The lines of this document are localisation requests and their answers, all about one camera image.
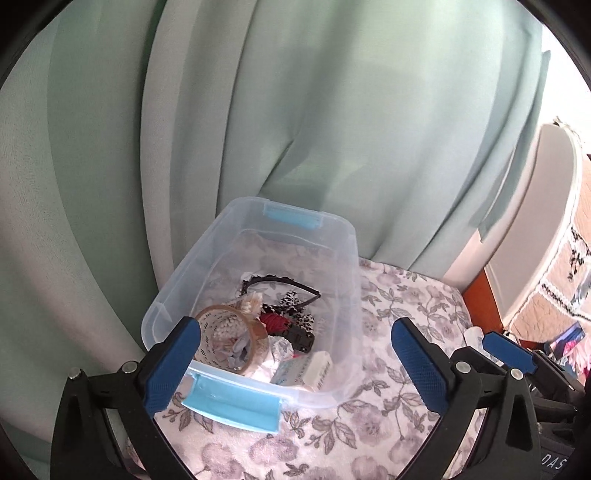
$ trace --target white eraser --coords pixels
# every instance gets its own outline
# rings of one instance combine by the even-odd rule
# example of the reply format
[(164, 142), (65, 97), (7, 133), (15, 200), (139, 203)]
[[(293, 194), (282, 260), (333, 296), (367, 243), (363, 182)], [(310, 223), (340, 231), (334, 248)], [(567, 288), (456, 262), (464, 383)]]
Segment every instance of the white eraser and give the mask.
[(333, 363), (328, 352), (315, 352), (279, 364), (271, 383), (318, 392)]

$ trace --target bed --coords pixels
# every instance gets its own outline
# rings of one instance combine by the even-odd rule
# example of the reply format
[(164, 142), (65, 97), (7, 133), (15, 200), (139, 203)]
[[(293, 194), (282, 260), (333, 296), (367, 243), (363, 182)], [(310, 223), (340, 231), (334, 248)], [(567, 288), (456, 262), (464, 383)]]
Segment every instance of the bed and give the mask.
[[(253, 433), (207, 419), (181, 404), (185, 377), (155, 419), (200, 480), (390, 480), (418, 451), (438, 415), (427, 411), (391, 348), (394, 320), (409, 317), (451, 353), (471, 326), (453, 287), (401, 268), (361, 260), (363, 375), (351, 400), (322, 411), (283, 411), (279, 434)], [(447, 476), (463, 466), (482, 424), (477, 411)], [(131, 457), (138, 465), (133, 447)]]

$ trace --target screw head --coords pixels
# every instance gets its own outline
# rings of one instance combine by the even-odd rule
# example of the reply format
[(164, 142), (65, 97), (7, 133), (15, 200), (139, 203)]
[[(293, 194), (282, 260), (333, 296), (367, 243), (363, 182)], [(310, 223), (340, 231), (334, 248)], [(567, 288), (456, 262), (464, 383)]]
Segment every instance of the screw head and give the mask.
[(137, 369), (138, 369), (138, 364), (137, 364), (137, 362), (134, 362), (133, 360), (131, 360), (129, 362), (125, 362), (121, 366), (121, 370), (123, 371), (124, 374), (132, 374)]
[(82, 370), (80, 370), (78, 367), (74, 367), (70, 370), (70, 373), (68, 374), (68, 378), (70, 380), (75, 380), (76, 378), (78, 378), (80, 376), (81, 373), (82, 373)]
[(518, 368), (511, 369), (511, 376), (516, 380), (521, 380), (523, 378), (523, 372)]
[(471, 368), (470, 365), (466, 362), (458, 362), (456, 363), (456, 370), (459, 371), (461, 374), (467, 374), (470, 372)]

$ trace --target blue container handle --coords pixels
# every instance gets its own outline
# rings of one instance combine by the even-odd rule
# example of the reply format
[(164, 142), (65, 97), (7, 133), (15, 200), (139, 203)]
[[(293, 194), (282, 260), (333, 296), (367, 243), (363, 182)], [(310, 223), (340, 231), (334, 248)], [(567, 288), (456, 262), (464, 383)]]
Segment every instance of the blue container handle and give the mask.
[(194, 380), (189, 395), (182, 402), (185, 407), (231, 427), (251, 432), (279, 433), (279, 398), (197, 372), (189, 375)]
[(318, 212), (275, 202), (265, 204), (263, 215), (271, 220), (300, 226), (306, 230), (316, 230), (322, 226), (322, 215)]

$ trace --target brown wood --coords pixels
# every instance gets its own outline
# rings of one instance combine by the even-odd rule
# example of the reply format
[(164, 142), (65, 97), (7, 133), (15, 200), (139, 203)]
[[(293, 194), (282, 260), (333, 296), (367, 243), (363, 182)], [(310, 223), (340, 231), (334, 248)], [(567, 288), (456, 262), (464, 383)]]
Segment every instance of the brown wood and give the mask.
[(484, 270), (464, 292), (463, 297), (472, 319), (472, 325), (479, 326), (484, 333), (493, 331), (502, 333), (501, 316)]
[(530, 342), (528, 340), (519, 340), (519, 344), (521, 346), (524, 346), (526, 348), (529, 348), (530, 350), (543, 350), (544, 349), (544, 344), (543, 343)]

